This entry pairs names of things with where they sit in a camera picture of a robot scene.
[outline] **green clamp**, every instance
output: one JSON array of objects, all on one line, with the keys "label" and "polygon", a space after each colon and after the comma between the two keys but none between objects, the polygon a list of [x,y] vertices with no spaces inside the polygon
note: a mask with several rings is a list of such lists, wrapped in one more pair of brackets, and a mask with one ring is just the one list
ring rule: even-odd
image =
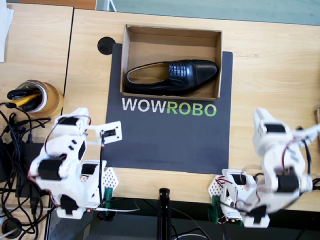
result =
[{"label": "green clamp", "polygon": [[[111,198],[113,197],[113,193],[114,193],[114,190],[113,190],[112,187],[106,187],[106,188],[104,189],[104,199],[105,199],[105,201],[106,201],[104,207],[105,207],[106,209],[111,209],[111,202],[110,202],[110,200],[111,200]],[[109,211],[105,211],[105,216],[107,217],[107,216],[109,215],[109,213],[110,213]]]},{"label": "green clamp", "polygon": [[[221,208],[220,205],[218,204],[219,202],[220,202],[220,196],[212,196],[212,202],[211,204],[209,204],[209,207],[208,207],[209,220],[214,224],[218,224],[219,211],[222,212],[222,209],[219,209]],[[234,224],[243,226],[244,222],[241,220],[237,220],[237,221],[234,221]]]}]

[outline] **tape roll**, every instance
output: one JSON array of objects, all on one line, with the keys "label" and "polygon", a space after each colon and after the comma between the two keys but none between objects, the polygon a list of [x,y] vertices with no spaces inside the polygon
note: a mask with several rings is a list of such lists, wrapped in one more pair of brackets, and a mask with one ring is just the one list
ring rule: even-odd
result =
[{"label": "tape roll", "polygon": [[39,106],[28,113],[35,118],[51,118],[58,115],[64,106],[64,96],[60,89],[50,83],[38,80],[28,80],[17,89],[38,88],[42,93],[42,101]]}]

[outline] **black mat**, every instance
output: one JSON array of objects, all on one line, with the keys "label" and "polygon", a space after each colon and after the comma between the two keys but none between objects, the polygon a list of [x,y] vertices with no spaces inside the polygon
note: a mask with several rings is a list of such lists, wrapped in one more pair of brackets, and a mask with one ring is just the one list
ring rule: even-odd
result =
[{"label": "black mat", "polygon": [[[204,174],[221,174],[222,169],[227,169],[233,53],[223,52],[220,99],[205,102],[123,96],[121,51],[121,44],[113,45],[106,122],[121,121],[123,139],[105,146],[102,154],[107,165]],[[169,102],[178,106],[187,103],[191,109],[184,104],[181,111],[188,114],[181,114],[178,108],[176,114],[172,110],[168,113]],[[157,103],[161,107],[165,104],[162,113],[159,106],[153,110]],[[199,110],[193,110],[193,104],[202,106],[201,115]],[[210,116],[214,114],[212,104],[216,107],[214,116]]]}]

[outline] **black hole grommet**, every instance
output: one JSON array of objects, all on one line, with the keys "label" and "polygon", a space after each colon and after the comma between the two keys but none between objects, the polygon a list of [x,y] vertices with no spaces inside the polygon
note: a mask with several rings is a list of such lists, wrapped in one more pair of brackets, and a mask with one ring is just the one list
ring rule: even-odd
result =
[{"label": "black hole grommet", "polygon": [[[10,219],[6,219],[3,224],[2,224],[2,233],[6,234],[14,229],[17,229],[18,226],[21,226],[21,222],[17,219],[14,218],[15,222],[11,221]],[[15,239],[20,236],[22,230],[18,228],[16,231],[12,232],[8,236],[6,236],[7,239]]]},{"label": "black hole grommet", "polygon": [[98,50],[104,55],[110,55],[112,54],[112,48],[115,43],[116,41],[113,38],[105,36],[98,41]]}]

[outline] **perforated white plate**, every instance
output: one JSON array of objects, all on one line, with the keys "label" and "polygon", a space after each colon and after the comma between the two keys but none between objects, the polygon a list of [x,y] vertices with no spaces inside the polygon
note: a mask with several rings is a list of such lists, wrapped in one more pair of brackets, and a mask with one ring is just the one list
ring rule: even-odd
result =
[{"label": "perforated white plate", "polygon": [[[88,179],[87,176],[81,176],[80,181],[85,182],[87,179]],[[119,185],[119,181],[112,167],[108,167],[107,170],[104,171],[104,173],[102,173],[101,183],[102,183],[101,184],[102,189],[112,188],[112,192],[115,191],[115,189]],[[97,187],[93,196],[89,199],[89,203],[86,207],[97,208],[99,205],[100,205],[99,188]]]},{"label": "perforated white plate", "polygon": [[223,192],[223,188],[216,181],[216,179],[220,176],[221,175],[216,175],[215,178],[212,180],[210,186],[208,187],[208,192],[211,198],[212,196],[221,196]]}]

